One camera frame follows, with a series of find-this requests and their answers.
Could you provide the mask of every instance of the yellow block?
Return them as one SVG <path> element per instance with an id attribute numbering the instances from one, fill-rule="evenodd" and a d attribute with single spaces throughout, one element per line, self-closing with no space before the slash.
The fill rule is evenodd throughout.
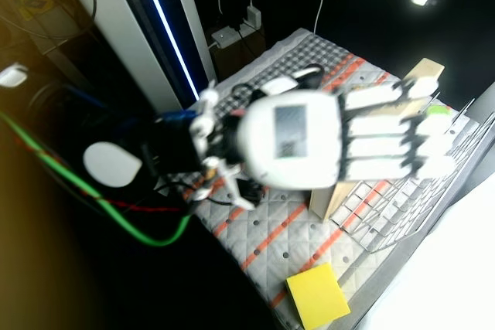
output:
<path id="1" fill-rule="evenodd" d="M 350 313 L 328 263 L 289 277 L 287 287 L 305 330 L 312 330 Z"/>

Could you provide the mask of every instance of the wooden block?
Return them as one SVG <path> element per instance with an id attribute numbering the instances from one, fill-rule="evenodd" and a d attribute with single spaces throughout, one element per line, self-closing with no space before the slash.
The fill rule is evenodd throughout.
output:
<path id="1" fill-rule="evenodd" d="M 435 77 L 438 79 L 445 67 L 428 58 L 423 58 L 405 77 Z M 376 109 L 369 115 L 389 114 L 407 117 L 417 114 L 429 99 L 414 100 L 396 106 L 388 106 Z M 342 204 L 357 182 L 338 182 L 329 189 L 317 189 L 311 192 L 309 210 L 316 213 L 321 219 L 327 219 Z"/>

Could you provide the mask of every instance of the led light strip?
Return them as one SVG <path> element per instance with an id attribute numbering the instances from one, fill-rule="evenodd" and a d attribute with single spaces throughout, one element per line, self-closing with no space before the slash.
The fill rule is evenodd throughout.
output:
<path id="1" fill-rule="evenodd" d="M 167 22 L 167 18 L 165 17 L 165 13 L 163 12 L 162 5 L 159 0 L 153 0 L 155 3 L 156 10 L 160 15 L 160 19 L 162 20 L 163 27 L 165 27 L 165 31 L 167 31 L 167 35 L 169 36 L 170 42 L 172 43 L 173 49 L 176 51 L 177 58 L 179 59 L 180 66 L 184 70 L 184 74 L 186 75 L 186 79 L 191 86 L 191 90 L 193 91 L 194 97 L 196 100 L 199 100 L 198 92 L 196 91 L 196 87 L 194 86 L 193 80 L 189 74 L 189 71 L 186 67 L 186 63 L 184 62 L 183 55 L 181 54 L 179 47 L 177 46 L 176 39 L 173 37 L 172 30 L 170 29 L 169 23 Z"/>

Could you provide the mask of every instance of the metal wire rack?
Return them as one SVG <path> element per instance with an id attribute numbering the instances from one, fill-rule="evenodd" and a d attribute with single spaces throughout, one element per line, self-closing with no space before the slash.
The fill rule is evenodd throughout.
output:
<path id="1" fill-rule="evenodd" d="M 450 130 L 465 111 L 459 112 Z M 448 153 L 456 161 L 452 174 L 433 180 L 359 182 L 330 219 L 370 253 L 412 236 L 426 224 L 494 125 L 495 113 L 483 124 L 472 125 L 458 134 Z"/>

